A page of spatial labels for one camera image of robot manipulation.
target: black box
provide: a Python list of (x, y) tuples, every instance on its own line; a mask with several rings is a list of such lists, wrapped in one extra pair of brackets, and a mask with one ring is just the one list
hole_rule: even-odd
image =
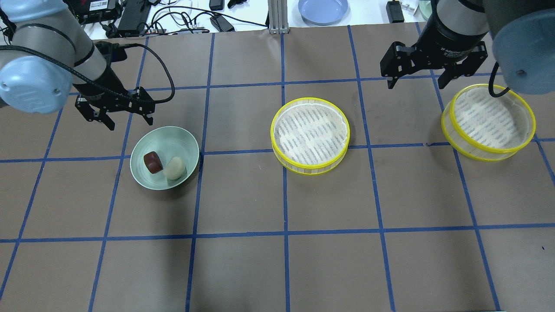
[(120, 36), (129, 37), (140, 34), (147, 25), (150, 7), (148, 0), (127, 1), (118, 25)]
[(390, 23), (402, 23), (405, 21), (403, 10), (401, 9), (399, 1), (388, 1), (385, 11), (387, 12), (387, 17), (389, 18)]
[(210, 0), (210, 9), (220, 11), (224, 9), (224, 0)]
[(122, 16), (118, 0), (64, 0), (79, 24), (111, 21)]
[(219, 32), (234, 32), (235, 27), (231, 25), (225, 17), (221, 15), (214, 15), (210, 17), (210, 22)]

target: bowl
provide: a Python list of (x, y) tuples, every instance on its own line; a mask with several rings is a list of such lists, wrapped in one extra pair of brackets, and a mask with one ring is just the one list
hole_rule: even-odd
[(298, 8), (305, 21), (325, 26), (340, 21), (349, 3), (347, 0), (299, 0)]
[(320, 98), (299, 98), (284, 105), (270, 127), (272, 149), (292, 172), (322, 174), (343, 160), (351, 130), (343, 112)]
[[(177, 180), (169, 180), (164, 173), (152, 174), (144, 164), (143, 156), (155, 151), (163, 166), (173, 157), (181, 157), (185, 163), (185, 173)], [(187, 130), (168, 126), (154, 129), (137, 142), (131, 152), (131, 175), (140, 185), (151, 190), (165, 190), (176, 187), (187, 180), (199, 162), (199, 144)]]
[[(504, 90), (494, 85), (495, 89)], [(490, 96), (487, 84), (459, 91), (441, 115), (443, 134), (461, 154), (496, 162), (524, 148), (536, 132), (536, 118), (518, 94)]]
[(422, 13), (422, 17), (425, 20), (428, 20), (430, 18), (430, 15), (432, 15), (432, 2), (430, 0), (421, 0), (419, 7), (420, 12)]

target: yellow rim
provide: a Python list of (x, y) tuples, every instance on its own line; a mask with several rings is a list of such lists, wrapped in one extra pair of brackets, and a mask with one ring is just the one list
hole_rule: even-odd
[(501, 158), (501, 159), (489, 159), (489, 158), (478, 157), (478, 156), (472, 155), (471, 153), (465, 151), (460, 146), (458, 146), (457, 143), (455, 143), (455, 141), (453, 141), (453, 139), (451, 138), (451, 136), (447, 132), (447, 129), (445, 128), (445, 112), (446, 111), (444, 111), (441, 114), (441, 130), (443, 131), (443, 134), (445, 135), (445, 138), (447, 139), (449, 144), (451, 144), (451, 146), (454, 147), (459, 153), (463, 154), (464, 156), (466, 156), (468, 158), (471, 158), (471, 159), (474, 159), (474, 160), (479, 160), (481, 162), (489, 162), (489, 163), (498, 162), (500, 160), (507, 159), (507, 158), (514, 155), (514, 153), (513, 153), (513, 154), (510, 154), (509, 156)]
[[(281, 115), (281, 113), (286, 110), (289, 106), (292, 106), (293, 104), (295, 104), (298, 101), (301, 100), (318, 100), (318, 101), (322, 101), (330, 106), (332, 106), (333, 108), (337, 109), (337, 111), (341, 114), (341, 117), (343, 117), (343, 121), (345, 122), (345, 124), (347, 125), (347, 140), (345, 141), (345, 146), (343, 147), (343, 149), (341, 150), (341, 153), (339, 153), (336, 157), (334, 157), (332, 160), (323, 163), (323, 164), (319, 164), (319, 165), (305, 165), (305, 164), (301, 164), (298, 163), (292, 159), (290, 159), (289, 157), (287, 157), (282, 151), (280, 151), (280, 149), (278, 148), (278, 144), (276, 143), (276, 139), (274, 137), (274, 126), (276, 123), (276, 120), (278, 119), (278, 117)], [(287, 161), (289, 164), (294, 165), (296, 167), (302, 168), (302, 169), (320, 169), (323, 167), (326, 167), (328, 165), (333, 164), (334, 162), (338, 161), (346, 152), (347, 152), (347, 148), (349, 147), (349, 141), (351, 139), (351, 127), (349, 126), (349, 121), (347, 120), (347, 117), (345, 116), (345, 114), (343, 114), (343, 112), (341, 111), (341, 109), (339, 109), (339, 107), (333, 105), (331, 102), (326, 101), (324, 99), (320, 99), (320, 98), (313, 98), (313, 97), (305, 97), (305, 98), (298, 98), (298, 99), (294, 99), (290, 102), (288, 102), (287, 104), (285, 104), (284, 106), (282, 106), (279, 111), (275, 114), (274, 119), (272, 120), (272, 125), (270, 127), (270, 137), (272, 138), (272, 148), (274, 149), (274, 151), (283, 159), (285, 159), (285, 161)]]
[[(526, 103), (526, 101), (521, 98), (518, 94), (516, 94), (515, 92), (513, 92), (512, 90), (509, 91), (509, 94), (514, 96), (515, 98), (517, 98), (521, 104), (528, 110), (530, 117), (532, 118), (532, 131), (530, 133), (530, 136), (528, 137), (528, 139), (526, 141), (524, 141), (524, 143), (522, 143), (521, 145), (517, 146), (517, 147), (513, 147), (513, 148), (494, 148), (494, 147), (489, 147), (487, 145), (484, 145), (482, 143), (479, 143), (478, 141), (472, 139), (470, 136), (468, 136), (468, 134), (466, 134), (461, 126), (458, 124), (457, 119), (455, 117), (455, 101), (459, 98), (459, 96), (470, 90), (470, 89), (474, 89), (474, 88), (478, 88), (478, 87), (487, 87), (488, 84), (486, 83), (481, 83), (481, 84), (473, 84), (473, 85), (469, 85), (468, 87), (464, 88), (463, 90), (460, 90), (455, 97), (453, 97), (453, 100), (451, 100), (450, 103), (450, 107), (449, 107), (449, 118), (451, 119), (451, 123), (453, 124), (453, 127), (455, 128), (455, 131), (458, 133), (458, 135), (460, 135), (466, 142), (470, 143), (470, 145), (483, 150), (485, 152), (489, 152), (489, 153), (495, 153), (495, 154), (507, 154), (507, 153), (513, 153), (516, 152), (520, 149), (522, 149), (523, 147), (525, 147), (526, 145), (528, 145), (528, 143), (530, 143), (530, 141), (532, 140), (532, 138), (534, 137), (534, 133), (536, 133), (536, 118), (534, 116), (534, 113), (532, 112), (532, 109), (530, 108), (530, 106), (528, 106), (528, 103)], [(494, 87), (496, 89), (501, 89), (504, 90), (503, 87), (499, 86), (499, 85), (494, 85)]]
[(291, 171), (291, 172), (294, 172), (294, 173), (302, 174), (302, 175), (319, 175), (319, 174), (322, 174), (322, 173), (330, 172), (330, 171), (332, 171), (333, 169), (335, 169), (335, 167), (337, 167), (337, 166), (334, 166), (334, 167), (331, 167), (330, 169), (328, 169), (328, 170), (326, 170), (326, 171), (317, 172), (317, 173), (299, 172), (299, 171), (295, 171), (295, 170), (289, 168), (289, 167), (287, 166), (287, 164), (285, 164), (284, 162), (282, 162), (281, 159), (280, 159), (279, 157), (276, 157), (276, 158), (277, 158), (278, 162), (280, 162), (280, 164), (283, 165), (283, 167), (285, 167), (285, 169), (287, 169), (287, 170), (289, 170), (289, 171)]

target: mesh liner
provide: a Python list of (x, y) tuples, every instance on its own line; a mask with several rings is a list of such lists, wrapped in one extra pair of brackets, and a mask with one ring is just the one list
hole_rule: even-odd
[(529, 112), (509, 94), (492, 98), (487, 88), (473, 88), (455, 101), (455, 118), (475, 141), (492, 148), (514, 148), (530, 136)]
[(326, 103), (298, 103), (278, 117), (274, 137), (289, 159), (318, 165), (341, 153), (347, 141), (347, 125), (341, 114)]

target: white table surface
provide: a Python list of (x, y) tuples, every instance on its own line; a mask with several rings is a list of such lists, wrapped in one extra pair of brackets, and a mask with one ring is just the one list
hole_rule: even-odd
[[(227, 8), (227, 2), (224, 2), (224, 10), (218, 11), (219, 13), (227, 14), (239, 19), (246, 21), (252, 21), (260, 24), (264, 24), (266, 21), (266, 16), (268, 15), (268, 2), (267, 0), (247, 0), (245, 3), (236, 5), (232, 9)], [(289, 21), (289, 27), (319, 27), (310, 23), (306, 23), (301, 18), (299, 10), (297, 8), (299, 0), (287, 0), (287, 17)], [(387, 13), (385, 11), (387, 0), (349, 0), (349, 10), (345, 14), (344, 18), (338, 23), (332, 26), (345, 26), (345, 25), (361, 25), (361, 24), (384, 24), (388, 23)], [(209, 0), (179, 0), (174, 6), (189, 6), (201, 9), (209, 10), (208, 6)], [(148, 17), (147, 23), (150, 24), (152, 16), (158, 10), (165, 7), (165, 5), (159, 4), (150, 9), (150, 15)], [(185, 11), (191, 17), (194, 17), (201, 11), (191, 10), (191, 9), (171, 9), (175, 12)], [(168, 12), (168, 9), (163, 10), (157, 16), (163, 14), (163, 12)], [(403, 15), (405, 16), (405, 22), (423, 22), (424, 18), (418, 9), (416, 14), (413, 16), (406, 10), (403, 10)], [(197, 19), (197, 25), (209, 29), (211, 32), (216, 32), (216, 29), (212, 26), (207, 14), (201, 15)], [(256, 29), (264, 29), (263, 27), (237, 22), (232, 19), (228, 19), (231, 24), (235, 27), (236, 31), (251, 31)], [(164, 17), (161, 21), (162, 26), (167, 29), (168, 32), (177, 31), (184, 28), (184, 26), (178, 26), (172, 20), (170, 16)], [(91, 37), (91, 39), (106, 39), (105, 31), (101, 28), (98, 23), (88, 24), (84, 26), (84, 30)]]

